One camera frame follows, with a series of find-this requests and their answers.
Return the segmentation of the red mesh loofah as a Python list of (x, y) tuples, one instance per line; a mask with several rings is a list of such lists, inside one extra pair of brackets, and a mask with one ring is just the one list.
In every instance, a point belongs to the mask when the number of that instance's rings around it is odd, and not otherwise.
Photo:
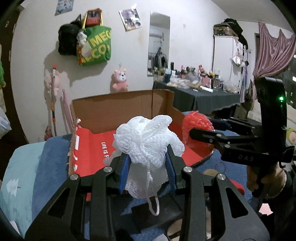
[(185, 115), (182, 122), (183, 143), (191, 148), (209, 147), (210, 144), (193, 140), (189, 136), (189, 132), (193, 128), (206, 131), (213, 131), (214, 127), (210, 120), (199, 111), (191, 111)]

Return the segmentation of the white mesh bath loofah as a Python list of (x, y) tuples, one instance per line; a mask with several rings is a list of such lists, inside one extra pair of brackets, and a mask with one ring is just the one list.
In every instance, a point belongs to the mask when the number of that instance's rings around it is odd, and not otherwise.
[(178, 136), (169, 130), (172, 118), (158, 115), (152, 119), (135, 116), (120, 125), (113, 135), (115, 150), (103, 163), (108, 166), (113, 158), (122, 153), (131, 159), (124, 190), (137, 199), (145, 198), (149, 210), (154, 216), (159, 215), (158, 191), (168, 181), (165, 168), (165, 154), (171, 146), (176, 156), (181, 157), (185, 146)]

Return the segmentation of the pink curtain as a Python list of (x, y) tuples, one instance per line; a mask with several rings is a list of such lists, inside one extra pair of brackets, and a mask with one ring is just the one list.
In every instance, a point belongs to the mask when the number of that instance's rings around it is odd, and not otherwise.
[(264, 23), (259, 23), (260, 51), (253, 71), (254, 79), (273, 77), (283, 72), (295, 54), (295, 35), (287, 38), (282, 30), (273, 37)]

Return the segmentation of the white wardrobe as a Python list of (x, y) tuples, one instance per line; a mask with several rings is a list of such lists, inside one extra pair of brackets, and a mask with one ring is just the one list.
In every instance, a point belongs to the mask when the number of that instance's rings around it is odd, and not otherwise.
[(244, 69), (244, 46), (237, 37), (215, 36), (212, 70), (226, 85), (225, 89), (239, 93)]

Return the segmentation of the blue towel blanket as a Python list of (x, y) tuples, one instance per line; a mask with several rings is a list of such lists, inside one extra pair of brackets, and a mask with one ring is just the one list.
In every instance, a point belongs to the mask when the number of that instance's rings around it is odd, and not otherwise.
[[(67, 179), (68, 151), (71, 135), (52, 138), (46, 142), (29, 144), (17, 148), (5, 171), (1, 186), (1, 209), (8, 221), (16, 226), (18, 233), (24, 239), (25, 233), (45, 204)], [(259, 200), (252, 197), (246, 188), (246, 167), (239, 164), (224, 162), (218, 151), (197, 165), (197, 170), (205, 172), (214, 169), (226, 174), (230, 179), (242, 184), (245, 198), (254, 210), (259, 210)], [(117, 211), (116, 228), (128, 230), (127, 222), (132, 221), (132, 207), (146, 203), (143, 199), (114, 198)], [(130, 229), (134, 240), (153, 240), (165, 234), (168, 224), (140, 231)]]

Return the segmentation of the dark cloth side table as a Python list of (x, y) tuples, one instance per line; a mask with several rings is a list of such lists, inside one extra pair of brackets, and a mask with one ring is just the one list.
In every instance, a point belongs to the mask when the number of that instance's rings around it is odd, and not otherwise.
[(167, 86), (164, 82), (154, 81), (153, 89), (168, 89), (174, 93), (173, 107), (181, 112), (196, 111), (210, 114), (216, 109), (240, 103), (240, 95), (224, 92), (222, 89), (212, 93), (205, 90), (195, 91)]

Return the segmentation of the cardboard box red interior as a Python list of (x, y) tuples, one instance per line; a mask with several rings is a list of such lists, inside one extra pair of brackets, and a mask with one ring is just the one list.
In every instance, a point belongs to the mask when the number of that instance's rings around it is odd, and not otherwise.
[(142, 90), (75, 99), (70, 104), (75, 121), (72, 133), (68, 174), (92, 175), (104, 167), (104, 160), (115, 148), (112, 143), (116, 129), (135, 116), (152, 119), (169, 115), (169, 129), (179, 139), (184, 114), (173, 107), (170, 90)]

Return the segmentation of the orange tipped stick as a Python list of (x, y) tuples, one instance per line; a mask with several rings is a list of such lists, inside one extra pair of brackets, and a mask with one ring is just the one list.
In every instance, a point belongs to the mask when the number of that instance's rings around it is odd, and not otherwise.
[(56, 65), (53, 65), (53, 72), (52, 72), (52, 90), (51, 90), (51, 111), (52, 111), (52, 122), (54, 128), (54, 135), (57, 136), (56, 130), (56, 118), (55, 118), (55, 76), (56, 76)]

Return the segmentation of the green tote bag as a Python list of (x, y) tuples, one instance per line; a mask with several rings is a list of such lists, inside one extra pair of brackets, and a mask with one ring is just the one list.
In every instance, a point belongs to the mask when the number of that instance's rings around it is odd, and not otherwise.
[(80, 66), (101, 64), (111, 59), (111, 28), (101, 25), (82, 28), (77, 35)]

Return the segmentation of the red framed picture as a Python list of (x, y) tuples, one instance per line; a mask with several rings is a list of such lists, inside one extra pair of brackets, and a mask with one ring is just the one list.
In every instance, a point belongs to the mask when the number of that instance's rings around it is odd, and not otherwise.
[(87, 11), (85, 27), (93, 27), (101, 25), (102, 22), (102, 10), (100, 8), (91, 9)]

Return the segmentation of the wall mirror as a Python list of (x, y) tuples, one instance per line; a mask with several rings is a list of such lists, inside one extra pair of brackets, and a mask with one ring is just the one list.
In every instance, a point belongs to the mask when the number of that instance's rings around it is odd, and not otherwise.
[(155, 11), (150, 13), (147, 76), (164, 75), (169, 65), (171, 19)]

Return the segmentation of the pink plush bear keychain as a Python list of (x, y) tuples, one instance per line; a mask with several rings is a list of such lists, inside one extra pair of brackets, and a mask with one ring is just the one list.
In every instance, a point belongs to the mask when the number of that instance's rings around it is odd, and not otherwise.
[(111, 76), (111, 88), (115, 93), (128, 92), (126, 70), (116, 70)]

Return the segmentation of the pink plush toy on wall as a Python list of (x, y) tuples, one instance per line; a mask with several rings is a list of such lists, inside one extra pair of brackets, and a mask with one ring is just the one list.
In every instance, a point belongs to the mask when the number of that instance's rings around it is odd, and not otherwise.
[(46, 88), (46, 93), (51, 97), (52, 94), (57, 97), (58, 91), (60, 88), (60, 78), (59, 78), (59, 72), (57, 70), (54, 70), (53, 73), (50, 76), (45, 77), (44, 84)]

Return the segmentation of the photo poster on wall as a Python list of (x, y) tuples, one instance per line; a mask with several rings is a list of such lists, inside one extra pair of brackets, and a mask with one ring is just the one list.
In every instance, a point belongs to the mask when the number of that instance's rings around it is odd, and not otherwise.
[(119, 11), (119, 15), (121, 17), (126, 32), (138, 29), (142, 26), (136, 8), (121, 10)]

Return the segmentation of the black backpack on wall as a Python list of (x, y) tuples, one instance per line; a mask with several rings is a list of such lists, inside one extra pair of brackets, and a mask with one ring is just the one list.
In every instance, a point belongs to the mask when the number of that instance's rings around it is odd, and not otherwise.
[(64, 56), (77, 55), (77, 35), (82, 28), (81, 14), (71, 23), (62, 25), (58, 30), (58, 52)]

